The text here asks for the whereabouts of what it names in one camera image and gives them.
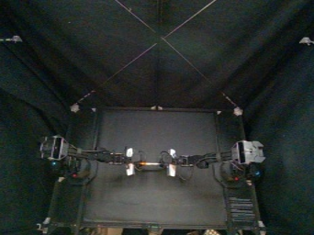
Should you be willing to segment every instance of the cable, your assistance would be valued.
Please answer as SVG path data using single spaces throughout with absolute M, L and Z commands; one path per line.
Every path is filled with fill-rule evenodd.
M 191 168 L 191 170 L 190 170 L 190 177 L 188 177 L 188 178 L 184 178 L 184 177 L 182 176 L 180 172 L 178 172 L 178 176 L 179 176 L 179 178 L 180 178 L 183 181 L 188 181 L 188 180 L 191 179 L 191 177 L 192 177 L 192 174 L 194 174 L 194 166 L 190 167 L 190 168 Z
M 236 164 L 235 164 L 234 162 L 230 162 L 230 163 L 231 163 L 231 165 L 232 165 L 239 171 L 243 172 L 243 169 L 240 169 L 240 168 L 236 166 Z

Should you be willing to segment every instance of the metal frame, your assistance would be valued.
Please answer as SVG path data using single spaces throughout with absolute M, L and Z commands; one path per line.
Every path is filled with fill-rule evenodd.
M 101 110 L 121 110 L 121 111 L 148 111 L 151 110 L 150 108 L 124 108 L 124 107 L 104 107 Z M 163 110 L 166 112 L 204 112 L 204 113 L 214 113 L 215 115 L 215 128 L 216 128 L 216 152 L 220 152 L 220 146 L 219 146 L 219 138 L 220 138 L 220 130 L 219 130 L 219 115 L 216 114 L 216 111 L 210 110 L 210 109 L 182 109 L 182 108 L 168 108 L 166 110 Z M 99 129 L 97 129 L 97 122 L 99 122 L 99 116 L 100 116 L 100 112 L 96 112 L 95 115 L 95 120 L 93 120 L 93 127 L 92 127 L 92 132 L 95 134 L 93 136 L 93 147 L 96 147 L 96 143 L 97 143 L 97 134 L 99 134 Z M 52 234 L 53 230 L 59 227 L 69 227 L 72 234 L 73 235 L 79 235 L 80 232 L 80 228 L 105 228 L 105 227 L 111 227 L 111 228 L 130 228 L 130 229 L 150 229 L 150 228 L 163 228 L 163 229 L 226 229 L 230 233 L 230 235 L 234 235 L 236 233 L 236 231 L 239 229 L 248 229 L 254 232 L 254 234 L 260 234 L 260 228 L 258 227 L 258 224 L 255 223 L 255 226 L 251 227 L 239 227 L 236 225 L 234 225 L 231 223 L 231 204 L 230 204 L 230 193 L 231 190 L 227 185 L 224 185 L 222 183 L 222 181 L 219 180 L 219 176 L 215 173 L 214 170 L 214 177 L 218 180 L 219 184 L 223 187 L 223 197 L 224 197 L 224 203 L 226 203 L 226 225 L 224 226 L 208 226 L 208 225 L 175 225 L 175 224 L 150 224 L 150 223 L 140 223 L 140 222 L 135 222 L 135 221 L 130 221 L 127 224 L 123 222 L 89 222 L 89 221 L 83 221 L 83 213 L 84 213 L 84 205 L 85 205 L 85 196 L 88 193 L 88 183 L 87 182 L 84 185 L 79 186 L 80 188 L 80 194 L 73 197 L 76 198 L 76 203 L 79 202 L 79 209 L 77 211 L 73 211 L 76 217 L 75 220 L 69 223 L 63 223 L 60 221 L 55 222 L 53 221 L 53 217 L 55 217 L 55 211 L 56 211 L 56 207 L 57 207 L 57 198 L 60 198 L 61 196 L 61 185 L 67 184 L 67 180 L 64 181 L 56 181 L 55 183 L 55 188 L 53 188 L 53 194 L 52 194 L 52 203 L 51 203 L 51 209 L 49 209 L 49 214 L 48 214 L 48 218 L 52 219 L 52 223 L 48 225 L 48 234 Z M 254 214 L 255 214 L 255 222 L 258 220 L 260 220 L 260 213 L 259 213 L 259 208 L 258 208 L 258 199 L 256 199 L 256 194 L 255 194 L 255 187 L 254 185 L 250 186 L 250 198 L 252 201 L 252 206 L 254 206 Z

